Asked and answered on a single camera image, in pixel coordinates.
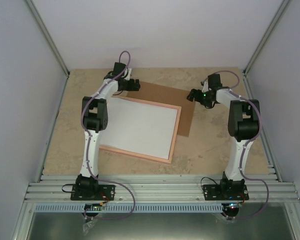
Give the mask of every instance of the cable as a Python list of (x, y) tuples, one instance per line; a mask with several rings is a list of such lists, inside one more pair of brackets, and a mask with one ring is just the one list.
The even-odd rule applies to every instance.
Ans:
[(74, 186), (75, 184), (65, 184), (65, 185), (63, 185), (62, 187), (61, 187), (61, 190), (62, 190), (62, 192), (64, 192), (64, 193), (66, 193), (66, 194), (72, 194), (73, 193), (73, 191), (65, 191), (64, 190), (64, 187), (65, 186)]
[(239, 194), (240, 194), (240, 196), (243, 199), (243, 201), (241, 202), (241, 204), (243, 205), (245, 203), (245, 201), (246, 201), (245, 196), (241, 192)]
[(246, 148), (248, 146), (249, 143), (251, 143), (252, 141), (254, 141), (257, 137), (260, 136), (261, 132), (262, 132), (262, 119), (261, 119), (261, 115), (260, 115), (260, 112), (258, 110), (258, 108), (256, 107), (256, 105), (254, 105), (250, 100), (244, 98), (243, 96), (241, 95), (238, 95), (236, 93), (234, 93), (232, 91), (232, 89), (229, 89), (229, 93), (231, 95), (233, 95), (234, 97), (236, 98), (239, 98), (245, 102), (247, 102), (248, 104), (250, 104), (252, 106), (252, 108), (254, 109), (254, 111), (256, 112), (257, 116), (258, 116), (258, 120), (259, 120), (259, 131), (258, 133), (253, 137), (251, 138), (249, 141), (247, 141), (244, 146), (243, 146), (243, 150), (242, 150), (242, 153), (241, 153), (241, 156), (240, 156), (240, 163), (239, 163), (239, 170), (240, 170), (240, 174), (242, 175), (242, 177), (246, 180), (249, 180), (249, 181), (260, 181), (264, 184), (265, 188), (266, 188), (266, 200), (265, 200), (265, 203), (264, 205), (262, 206), (262, 208), (259, 209), (259, 211), (257, 211), (256, 213), (252, 214), (252, 215), (248, 215), (248, 216), (240, 216), (240, 217), (232, 217), (232, 216), (227, 216), (224, 212), (223, 212), (223, 215), (228, 219), (241, 219), (241, 220), (245, 220), (245, 219), (249, 219), (249, 218), (253, 218), (257, 215), (259, 215), (260, 213), (262, 213), (266, 207), (267, 207), (267, 204), (269, 202), (269, 186), (268, 184), (266, 183), (266, 181), (264, 181), (263, 179), (258, 179), (258, 178), (250, 178), (250, 177), (247, 177), (243, 170), (242, 170), (242, 164), (243, 164), (243, 160), (244, 160), (244, 155), (245, 155), (245, 151), (246, 151)]
[(124, 91), (122, 90), (121, 92), (116, 93), (116, 94), (113, 94), (112, 96), (118, 96), (118, 95), (122, 94), (123, 92), (124, 92)]
[(206, 109), (213, 109), (214, 107), (215, 107), (215, 105), (216, 105), (216, 101), (214, 101), (213, 102), (213, 105), (211, 106), (211, 107), (206, 107), (206, 106), (204, 106)]
[(103, 191), (101, 191), (100, 194), (104, 200), (104, 202), (102, 204), (106, 204), (107, 202), (109, 202), (108, 196), (106, 196)]
[[(212, 74), (218, 74), (218, 73), (231, 73), (231, 74), (233, 74), (233, 75), (236, 76), (237, 82), (236, 82), (236, 84), (234, 86), (230, 87), (231, 89), (234, 89), (234, 88), (236, 88), (239, 85), (239, 83), (240, 83), (240, 77), (235, 72), (230, 71), (230, 70), (220, 70), (220, 71), (216, 71), (216, 72), (214, 72)], [(205, 81), (207, 81), (207, 80), (208, 80), (208, 77), (206, 77), (205, 80), (203, 80), (201, 82), (201, 84), (203, 85), (205, 83)]]
[(88, 109), (90, 103), (91, 103), (96, 97), (98, 97), (98, 96), (100, 95), (100, 93), (105, 89), (105, 87), (106, 87), (109, 83), (115, 81), (117, 78), (119, 78), (119, 77), (126, 71), (126, 69), (128, 69), (128, 66), (129, 66), (129, 64), (130, 64), (130, 59), (131, 59), (130, 53), (129, 53), (128, 51), (123, 51), (123, 52), (121, 52), (121, 54), (120, 54), (120, 56), (119, 56), (119, 62), (120, 62), (120, 60), (121, 60), (121, 56), (122, 56), (124, 53), (127, 53), (127, 54), (128, 54), (128, 63), (126, 64), (126, 67), (125, 67), (125, 68), (122, 70), (122, 72), (120, 72), (117, 76), (115, 76), (114, 78), (112, 78), (112, 79), (110, 79), (109, 81), (107, 81), (106, 84), (103, 85), (103, 87), (99, 88), (99, 90), (96, 92), (96, 94), (93, 95), (93, 96), (90, 98), (90, 100), (86, 103), (86, 105), (84, 106), (84, 108), (83, 108), (83, 110), (82, 110), (82, 114), (81, 114), (81, 126), (82, 126), (82, 128), (88, 133), (88, 142), (87, 142), (87, 145), (86, 145), (86, 152), (85, 152), (86, 159), (85, 159), (85, 161), (86, 161), (86, 166), (87, 166), (87, 168), (88, 168), (88, 171), (89, 171), (90, 175), (91, 175), (95, 180), (97, 180), (97, 181), (99, 181), (99, 182), (104, 182), (104, 183), (109, 183), (109, 184), (116, 184), (116, 185), (119, 185), (119, 186), (125, 188), (125, 189), (130, 193), (130, 195), (131, 195), (131, 197), (132, 197), (132, 200), (133, 200), (133, 207), (132, 207), (131, 211), (130, 211), (128, 214), (126, 214), (126, 215), (124, 215), (124, 216), (119, 216), (119, 217), (97, 217), (97, 216), (91, 217), (91, 216), (87, 216), (86, 211), (84, 211), (84, 213), (83, 213), (84, 217), (85, 217), (85, 218), (89, 218), (89, 219), (100, 219), (100, 220), (118, 220), (118, 219), (125, 219), (125, 218), (129, 217), (129, 216), (134, 212), (134, 210), (135, 210), (135, 208), (136, 208), (136, 198), (135, 198), (134, 194), (132, 193), (132, 191), (131, 191), (127, 186), (125, 186), (124, 184), (122, 184), (122, 183), (120, 183), (120, 182), (100, 179), (100, 178), (98, 178), (97, 176), (94, 176), (94, 174), (92, 173), (92, 171), (91, 171), (91, 169), (90, 169), (90, 164), (89, 164), (90, 161), (89, 161), (89, 159), (88, 159), (88, 155), (89, 155), (88, 153), (89, 153), (89, 147), (90, 147), (90, 141), (91, 141), (92, 135), (91, 135), (91, 133), (89, 132), (89, 130), (88, 130), (88, 129), (85, 127), (85, 125), (84, 125), (84, 116), (85, 116), (85, 112), (86, 112), (86, 110)]
[(201, 185), (201, 189), (202, 190), (204, 190), (204, 186), (202, 185), (202, 180), (203, 179), (209, 179), (209, 180), (211, 180), (212, 182), (214, 182), (215, 183), (215, 185), (219, 185), (215, 180), (213, 180), (212, 178), (210, 178), (210, 177), (207, 177), (207, 176), (204, 176), (203, 178), (201, 178), (201, 181), (200, 181), (200, 185)]

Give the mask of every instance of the white robotic arm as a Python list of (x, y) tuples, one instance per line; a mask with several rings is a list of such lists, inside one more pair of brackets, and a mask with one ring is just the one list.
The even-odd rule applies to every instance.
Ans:
[[(202, 90), (192, 89), (187, 99), (195, 100), (207, 109), (212, 109), (215, 104), (223, 104), (229, 109), (228, 132), (231, 136), (232, 147), (228, 165), (218, 186), (212, 186), (212, 199), (206, 200), (240, 200), (242, 196), (248, 200), (248, 191), (245, 186), (244, 174), (248, 153), (253, 144), (254, 137), (259, 132), (259, 119), (253, 107), (233, 94), (228, 87), (221, 84), (220, 75), (212, 74), (203, 83)], [(259, 110), (259, 101), (249, 100)]]
[(99, 200), (108, 191), (114, 196), (114, 186), (99, 185), (92, 177), (98, 177), (98, 155), (103, 130), (108, 125), (107, 101), (117, 91), (138, 91), (139, 79), (130, 79), (131, 68), (116, 62), (103, 80), (103, 84), (92, 96), (82, 99), (82, 127), (85, 129), (83, 163), (71, 191), (71, 200)]
[[(98, 89), (96, 93), (94, 93), (92, 96), (95, 96), (101, 89), (102, 91), (99, 93), (99, 95), (95, 99), (105, 99), (106, 101), (111, 98), (111, 96), (118, 91), (118, 82), (112, 81), (109, 84), (111, 79), (107, 78), (103, 81), (103, 84)], [(90, 163), (90, 170), (92, 171), (94, 176), (98, 176), (98, 155), (99, 155), (99, 146), (100, 146), (100, 139), (102, 137), (103, 130), (95, 131), (88, 129), (91, 139), (88, 149), (88, 158), (87, 158), (87, 147), (88, 147), (88, 139), (89, 139), (89, 133), (87, 131), (84, 132), (84, 138), (85, 138), (85, 144), (84, 144), (84, 154), (83, 154), (83, 164), (81, 167), (80, 174), (84, 177), (90, 177), (91, 174), (88, 171), (87, 162), (85, 159), (89, 159)]]

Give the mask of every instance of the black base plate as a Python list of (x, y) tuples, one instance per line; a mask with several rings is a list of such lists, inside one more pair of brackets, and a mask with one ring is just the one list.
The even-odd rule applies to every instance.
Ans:
[[(220, 185), (216, 184), (207, 184), (203, 185), (203, 195), (206, 201), (215, 201), (215, 200), (229, 200), (229, 201), (243, 201), (242, 196), (239, 193), (233, 193), (228, 199), (224, 198), (221, 194)], [(244, 185), (243, 191), (241, 194), (244, 196), (244, 200), (249, 200), (249, 194), (244, 194), (244, 191), (247, 190), (247, 186)]]
[(113, 201), (115, 199), (115, 193), (115, 185), (99, 185), (97, 193), (82, 190), (78, 188), (77, 185), (73, 185), (70, 199), (73, 201), (107, 201), (107, 199), (103, 197), (106, 196), (109, 201)]

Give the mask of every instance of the white panel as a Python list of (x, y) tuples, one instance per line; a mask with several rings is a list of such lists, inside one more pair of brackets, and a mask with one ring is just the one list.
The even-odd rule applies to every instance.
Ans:
[(285, 181), (300, 195), (300, 0), (293, 0), (250, 72)]
[(111, 97), (101, 145), (169, 159), (177, 109)]
[(64, 83), (25, 1), (0, 1), (0, 240), (12, 238)]
[(34, 0), (69, 69), (246, 67), (282, 0)]

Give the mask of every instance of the table surface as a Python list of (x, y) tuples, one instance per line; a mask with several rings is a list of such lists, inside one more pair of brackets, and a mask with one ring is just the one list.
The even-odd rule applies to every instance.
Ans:
[[(134, 68), (132, 78), (143, 82), (190, 91), (200, 89), (208, 75), (238, 68)], [(110, 69), (75, 69), (68, 79), (49, 146), (45, 175), (78, 175), (83, 162), (84, 131), (80, 124), (82, 98), (91, 96), (101, 86)], [(223, 86), (233, 86), (237, 79), (221, 73)], [(244, 83), (234, 91), (246, 96)], [(98, 167), (110, 174), (221, 174), (229, 161), (231, 137), (228, 134), (229, 110), (217, 104), (206, 109), (195, 103), (189, 137), (176, 137), (171, 164), (158, 163), (105, 150), (99, 151)], [(247, 174), (268, 174), (268, 162), (260, 139), (254, 141), (246, 163)]]

